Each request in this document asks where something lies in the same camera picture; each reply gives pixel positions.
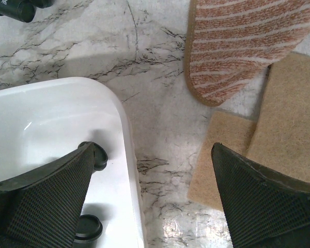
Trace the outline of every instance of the gray marble vein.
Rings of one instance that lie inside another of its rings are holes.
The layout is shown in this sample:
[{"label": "gray marble vein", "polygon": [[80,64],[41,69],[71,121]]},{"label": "gray marble vein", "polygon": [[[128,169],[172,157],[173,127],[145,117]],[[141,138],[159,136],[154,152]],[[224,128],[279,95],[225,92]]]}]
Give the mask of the gray marble vein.
[{"label": "gray marble vein", "polygon": [[[183,77],[189,0],[61,0],[0,17],[0,90],[69,76],[108,86],[133,126],[150,247],[232,247],[222,212],[187,199],[213,108]],[[310,35],[297,51],[310,55]],[[257,120],[267,70],[220,108]]]}]

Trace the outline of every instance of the marble countertop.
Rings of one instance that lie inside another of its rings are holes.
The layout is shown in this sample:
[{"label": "marble countertop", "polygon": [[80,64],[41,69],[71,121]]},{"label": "marble countertop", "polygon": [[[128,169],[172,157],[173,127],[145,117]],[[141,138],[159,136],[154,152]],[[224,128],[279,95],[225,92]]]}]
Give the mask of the marble countertop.
[{"label": "marble countertop", "polygon": [[[189,0],[61,0],[0,17],[0,89],[69,76],[108,86],[131,119],[150,247],[232,247],[225,216],[187,199],[214,109],[183,77]],[[297,47],[310,55],[310,35]],[[266,70],[220,108],[257,120]]]}]

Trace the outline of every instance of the white tray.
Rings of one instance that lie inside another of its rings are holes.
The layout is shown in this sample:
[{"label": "white tray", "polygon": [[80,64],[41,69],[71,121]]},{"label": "white tray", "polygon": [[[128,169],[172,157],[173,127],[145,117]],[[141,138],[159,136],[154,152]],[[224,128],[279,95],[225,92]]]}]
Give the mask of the white tray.
[{"label": "white tray", "polygon": [[0,91],[0,181],[83,141],[96,142],[109,157],[107,168],[92,175],[82,212],[103,224],[97,247],[147,247],[130,125],[114,93],[83,77]]}]

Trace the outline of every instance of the beige fabric piece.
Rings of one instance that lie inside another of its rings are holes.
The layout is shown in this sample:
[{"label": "beige fabric piece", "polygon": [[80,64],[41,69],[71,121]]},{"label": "beige fabric piece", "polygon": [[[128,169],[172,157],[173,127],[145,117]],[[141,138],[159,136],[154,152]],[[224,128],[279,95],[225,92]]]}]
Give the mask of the beige fabric piece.
[{"label": "beige fabric piece", "polygon": [[255,128],[256,123],[253,121],[214,112],[189,187],[188,199],[223,211],[211,161],[212,146],[220,142],[245,154]]},{"label": "beige fabric piece", "polygon": [[185,78],[218,106],[310,33],[310,0],[191,0]]},{"label": "beige fabric piece", "polygon": [[310,183],[310,57],[272,65],[247,157]]}]

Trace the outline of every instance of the striped cloth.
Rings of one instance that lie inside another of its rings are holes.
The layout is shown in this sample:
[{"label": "striped cloth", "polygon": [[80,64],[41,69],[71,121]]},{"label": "striped cloth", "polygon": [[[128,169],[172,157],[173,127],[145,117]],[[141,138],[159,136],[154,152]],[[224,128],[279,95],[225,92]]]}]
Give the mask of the striped cloth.
[{"label": "striped cloth", "polygon": [[202,103],[222,104],[310,33],[310,0],[192,0],[187,84]]}]

